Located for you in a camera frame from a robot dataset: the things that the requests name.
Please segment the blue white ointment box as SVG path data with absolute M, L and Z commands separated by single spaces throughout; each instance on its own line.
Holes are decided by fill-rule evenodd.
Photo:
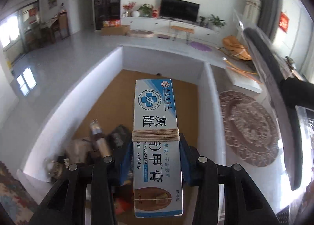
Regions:
M 136 81 L 132 141 L 135 217 L 181 216 L 179 129 L 170 79 Z

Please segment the small glass bottle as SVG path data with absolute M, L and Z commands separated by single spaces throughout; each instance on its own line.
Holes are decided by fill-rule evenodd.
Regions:
M 94 147 L 99 150 L 101 157 L 105 158 L 107 156 L 112 155 L 112 150 L 108 141 L 106 140 L 106 136 L 103 133 L 103 130 L 97 120 L 92 120 L 89 125 L 90 129 L 90 139 L 93 143 Z

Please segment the rhinestone bow hair clip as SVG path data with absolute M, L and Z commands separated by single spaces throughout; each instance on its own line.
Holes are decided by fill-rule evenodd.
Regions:
M 51 182 L 56 182 L 71 164 L 90 163 L 90 154 L 94 151 L 90 137 L 70 140 L 65 150 L 46 164 L 47 176 Z

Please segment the white storage box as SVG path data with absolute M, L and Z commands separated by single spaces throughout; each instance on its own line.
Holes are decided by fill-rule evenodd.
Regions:
M 117 86 L 114 78 L 122 71 L 163 76 L 198 86 L 197 126 L 180 126 L 183 133 L 198 136 L 197 148 L 213 162 L 226 163 L 223 119 L 220 111 L 213 66 L 222 66 L 220 58 L 199 58 L 186 53 L 167 52 L 136 46 L 119 46 L 108 53 L 52 109 L 23 167 L 23 173 L 39 181 L 48 181 L 47 164 L 78 129 L 101 94 L 106 90 L 113 100 L 100 110 L 104 124 L 133 125 L 135 83 L 126 80 Z

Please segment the round patterned rug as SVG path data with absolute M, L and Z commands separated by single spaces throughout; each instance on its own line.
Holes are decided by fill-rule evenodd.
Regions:
M 252 97 L 234 90 L 219 94 L 226 145 L 256 167 L 272 164 L 278 156 L 279 132 L 267 110 Z

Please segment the white flat cardboard box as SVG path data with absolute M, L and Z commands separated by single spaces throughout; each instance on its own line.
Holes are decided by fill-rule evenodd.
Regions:
M 245 63 L 230 59 L 224 60 L 226 74 L 231 83 L 239 88 L 255 93 L 262 93 L 263 83 L 258 73 L 250 69 Z

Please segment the orange lounge chair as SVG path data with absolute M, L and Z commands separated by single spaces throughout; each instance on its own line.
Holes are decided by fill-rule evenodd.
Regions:
M 251 61 L 248 47 L 242 45 L 235 36 L 227 36 L 222 39 L 223 46 L 239 60 Z

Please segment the white tv cabinet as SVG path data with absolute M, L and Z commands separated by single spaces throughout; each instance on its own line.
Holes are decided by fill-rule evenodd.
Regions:
M 173 26 L 189 28 L 194 30 L 194 33 L 190 35 L 191 39 L 211 43 L 220 43 L 222 40 L 221 34 L 211 29 L 173 20 L 148 17 L 123 17 L 121 18 L 121 23 L 123 25 L 129 25 L 131 30 L 153 31 L 160 34 L 169 34 L 172 37 L 175 34 L 175 29 L 172 28 Z

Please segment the wooden bench stool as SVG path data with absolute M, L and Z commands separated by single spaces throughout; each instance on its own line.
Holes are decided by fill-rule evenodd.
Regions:
M 186 34 L 186 44 L 189 44 L 189 37 L 191 34 L 195 34 L 195 30 L 191 29 L 191 28 L 186 28 L 186 27 L 180 27 L 178 25 L 172 25 L 170 27 L 172 30 L 174 30 L 174 37 L 173 37 L 173 41 L 176 41 L 178 34 L 180 32 L 183 32 Z

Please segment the green potted plant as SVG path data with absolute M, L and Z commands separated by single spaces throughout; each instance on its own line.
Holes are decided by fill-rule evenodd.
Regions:
M 211 23 L 214 31 L 219 31 L 223 27 L 226 26 L 226 22 L 222 20 L 219 16 L 215 16 L 213 14 L 210 14 L 209 22 Z

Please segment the black television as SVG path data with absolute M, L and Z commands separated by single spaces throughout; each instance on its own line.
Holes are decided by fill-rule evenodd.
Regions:
M 160 16 L 196 22 L 200 5 L 184 0 L 161 0 Z

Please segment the red flower vase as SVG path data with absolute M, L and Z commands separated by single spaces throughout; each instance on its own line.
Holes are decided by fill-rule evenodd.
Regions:
M 127 4 L 124 4 L 122 6 L 123 10 L 125 11 L 124 12 L 125 17 L 129 17 L 129 15 L 130 15 L 131 11 L 133 10 L 133 8 L 135 7 L 135 5 L 136 5 L 136 2 L 129 1 Z

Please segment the red wall decoration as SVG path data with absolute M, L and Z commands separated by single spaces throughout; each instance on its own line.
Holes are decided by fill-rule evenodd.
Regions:
M 289 26 L 289 17 L 284 12 L 280 13 L 278 26 L 284 33 L 287 33 Z

